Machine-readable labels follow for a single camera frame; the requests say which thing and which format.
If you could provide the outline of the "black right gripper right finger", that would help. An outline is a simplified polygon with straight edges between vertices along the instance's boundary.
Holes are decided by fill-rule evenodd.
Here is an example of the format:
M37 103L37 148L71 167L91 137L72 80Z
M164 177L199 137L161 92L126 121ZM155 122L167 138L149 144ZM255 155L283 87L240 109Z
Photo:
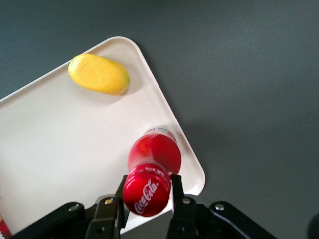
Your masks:
M173 189L173 217L169 223L167 239L196 239L196 201L184 194L182 177L173 175L171 178Z

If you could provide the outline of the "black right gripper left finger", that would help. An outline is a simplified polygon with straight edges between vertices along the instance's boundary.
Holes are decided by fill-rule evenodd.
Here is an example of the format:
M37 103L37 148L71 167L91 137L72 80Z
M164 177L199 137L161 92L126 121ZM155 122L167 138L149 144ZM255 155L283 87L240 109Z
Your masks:
M93 219L88 224L86 239L119 239L121 229L125 228L129 209L123 200L123 188L127 175L122 177L113 195L107 195L97 201Z

